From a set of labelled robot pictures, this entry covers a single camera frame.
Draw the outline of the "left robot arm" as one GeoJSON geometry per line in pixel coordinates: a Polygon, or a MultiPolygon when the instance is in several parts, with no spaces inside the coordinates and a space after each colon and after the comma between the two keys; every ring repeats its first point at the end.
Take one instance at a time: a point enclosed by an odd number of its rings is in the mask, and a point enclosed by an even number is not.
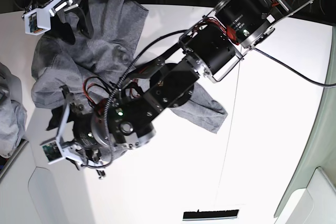
{"type": "Polygon", "coordinates": [[[232,70],[243,60],[237,46],[256,49],[273,32],[268,16],[278,5],[295,13],[286,0],[221,0],[194,26],[179,30],[178,42],[160,56],[138,68],[129,65],[90,114],[72,110],[72,94],[64,87],[57,135],[42,145],[46,157],[95,169],[103,178],[116,157],[151,140],[160,113],[190,100],[201,76],[217,82],[222,67],[232,70]]]}

